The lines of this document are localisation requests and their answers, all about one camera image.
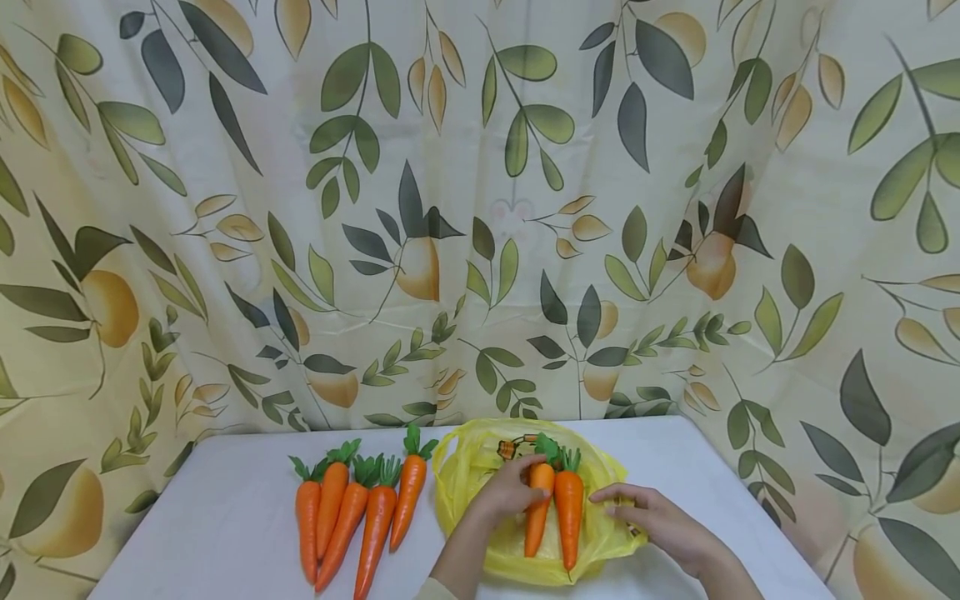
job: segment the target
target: yellow plastic bag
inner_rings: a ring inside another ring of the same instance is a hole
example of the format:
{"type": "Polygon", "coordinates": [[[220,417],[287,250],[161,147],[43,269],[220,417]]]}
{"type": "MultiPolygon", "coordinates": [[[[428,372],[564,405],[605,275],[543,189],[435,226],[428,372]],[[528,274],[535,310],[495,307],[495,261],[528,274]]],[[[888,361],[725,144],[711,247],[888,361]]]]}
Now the yellow plastic bag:
{"type": "MultiPolygon", "coordinates": [[[[541,431],[560,445],[580,448],[583,457],[578,472],[584,480],[586,495],[626,477],[626,469],[613,457],[556,423],[529,419],[471,420],[447,434],[434,452],[437,519],[448,537],[467,504],[504,460],[533,453],[533,441],[541,431]]],[[[487,573],[536,586],[569,586],[584,575],[599,572],[606,559],[631,555],[647,542],[646,534],[609,518],[603,505],[585,499],[577,564],[567,574],[553,501],[535,558],[523,556],[524,529],[521,514],[508,519],[493,532],[484,561],[487,573]]]]}

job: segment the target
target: white table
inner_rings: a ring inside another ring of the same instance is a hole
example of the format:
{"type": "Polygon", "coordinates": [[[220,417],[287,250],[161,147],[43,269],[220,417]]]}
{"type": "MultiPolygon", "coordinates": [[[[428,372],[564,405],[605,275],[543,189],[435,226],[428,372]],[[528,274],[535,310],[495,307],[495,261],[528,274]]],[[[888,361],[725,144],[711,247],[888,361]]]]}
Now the white table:
{"type": "MultiPolygon", "coordinates": [[[[700,432],[682,417],[565,422],[609,452],[628,481],[661,490],[740,557],[768,600],[832,598],[700,432]]],[[[424,428],[441,438],[452,427],[424,428]]],[[[298,479],[287,455],[319,460],[361,437],[365,455],[402,452],[401,430],[220,436],[200,444],[144,518],[89,600],[309,600],[293,510],[298,479]]],[[[401,549],[385,553],[370,598],[402,600],[420,588],[444,545],[427,479],[401,549]]],[[[351,598],[359,533],[323,594],[351,598]]],[[[479,598],[704,598],[657,548],[610,561],[574,587],[533,588],[488,580],[479,598]]]]}

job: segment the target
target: toy carrot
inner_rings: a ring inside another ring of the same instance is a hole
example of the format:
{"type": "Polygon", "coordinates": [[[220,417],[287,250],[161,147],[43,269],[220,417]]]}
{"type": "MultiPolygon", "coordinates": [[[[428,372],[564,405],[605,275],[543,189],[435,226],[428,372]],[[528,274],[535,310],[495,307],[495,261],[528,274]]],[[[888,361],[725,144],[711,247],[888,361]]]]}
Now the toy carrot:
{"type": "Polygon", "coordinates": [[[339,449],[326,453],[329,466],[324,476],[324,495],[320,499],[320,508],[317,512],[317,560],[322,561],[326,547],[330,544],[330,535],[337,523],[340,514],[340,505],[344,499],[344,491],[350,481],[350,460],[360,447],[360,440],[344,442],[339,449]]]}
{"type": "Polygon", "coordinates": [[[530,469],[530,487],[547,490],[547,496],[540,502],[530,505],[527,509],[527,532],[523,543],[523,556],[531,558],[537,556],[540,542],[543,540],[543,529],[546,527],[546,514],[550,508],[550,494],[553,493],[554,470],[553,464],[557,461],[560,447],[550,438],[539,433],[534,449],[538,454],[546,454],[546,462],[534,465],[530,469]]]}
{"type": "Polygon", "coordinates": [[[414,520],[414,511],[423,484],[426,482],[426,462],[430,460],[430,453],[437,446],[437,440],[430,440],[420,447],[420,428],[414,423],[407,424],[407,437],[403,440],[403,447],[407,450],[407,458],[403,461],[400,471],[400,492],[394,512],[394,528],[390,532],[390,551],[396,552],[403,542],[403,538],[410,529],[414,520]]]}
{"type": "Polygon", "coordinates": [[[373,575],[380,563],[380,556],[383,555],[383,544],[390,533],[390,521],[396,507],[394,486],[400,476],[400,460],[393,456],[389,461],[380,463],[380,483],[370,490],[370,498],[367,500],[367,523],[363,530],[363,545],[360,546],[360,564],[357,566],[353,600],[366,600],[370,593],[373,575]]]}
{"type": "Polygon", "coordinates": [[[340,505],[340,514],[337,524],[330,536],[330,545],[326,548],[324,561],[320,564],[317,573],[317,583],[313,587],[316,592],[323,591],[333,577],[340,570],[340,565],[347,554],[347,548],[353,539],[353,534],[367,511],[367,499],[370,488],[380,479],[380,467],[383,465],[383,454],[377,458],[353,458],[353,478],[355,481],[347,485],[344,491],[344,501],[340,505]]]}
{"type": "Polygon", "coordinates": [[[560,547],[564,552],[564,568],[569,571],[577,563],[580,545],[580,523],[584,516],[584,481],[577,474],[580,467],[580,448],[576,454],[561,449],[562,466],[553,484],[557,502],[557,520],[560,523],[560,547]]]}
{"type": "Polygon", "coordinates": [[[289,457],[303,480],[297,488],[297,525],[300,529],[300,566],[311,584],[317,579],[317,507],[320,506],[320,480],[326,471],[326,459],[309,470],[296,456],[289,457]]]}

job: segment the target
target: curtain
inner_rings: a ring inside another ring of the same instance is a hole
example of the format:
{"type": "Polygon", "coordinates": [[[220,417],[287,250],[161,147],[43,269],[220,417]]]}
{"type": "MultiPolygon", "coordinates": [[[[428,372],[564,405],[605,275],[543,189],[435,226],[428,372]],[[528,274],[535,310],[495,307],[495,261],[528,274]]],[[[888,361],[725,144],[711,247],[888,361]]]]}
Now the curtain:
{"type": "Polygon", "coordinates": [[[960,598],[953,4],[0,0],[0,600],[211,435],[665,414],[960,598]]]}

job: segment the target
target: sleeve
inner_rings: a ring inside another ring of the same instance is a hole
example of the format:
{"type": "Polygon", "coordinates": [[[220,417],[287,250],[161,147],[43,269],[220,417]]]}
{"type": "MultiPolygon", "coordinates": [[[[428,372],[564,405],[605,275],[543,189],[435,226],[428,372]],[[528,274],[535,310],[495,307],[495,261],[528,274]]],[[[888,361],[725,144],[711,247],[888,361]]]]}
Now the sleeve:
{"type": "Polygon", "coordinates": [[[436,579],[427,579],[413,600],[457,600],[450,591],[436,579]]]}

